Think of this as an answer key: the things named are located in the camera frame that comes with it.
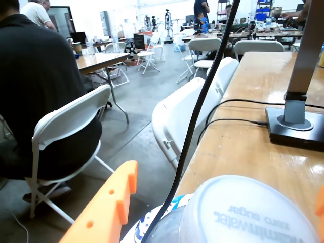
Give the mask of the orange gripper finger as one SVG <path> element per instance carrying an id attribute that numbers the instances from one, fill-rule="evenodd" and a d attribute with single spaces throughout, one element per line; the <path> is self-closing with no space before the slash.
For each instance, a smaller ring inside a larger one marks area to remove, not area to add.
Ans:
<path id="1" fill-rule="evenodd" d="M 61 242 L 119 242 L 137 190 L 138 163 L 124 162 L 84 208 Z"/>
<path id="2" fill-rule="evenodd" d="M 321 217 L 324 212 L 324 186 L 322 185 L 318 191 L 314 212 L 317 216 Z"/>

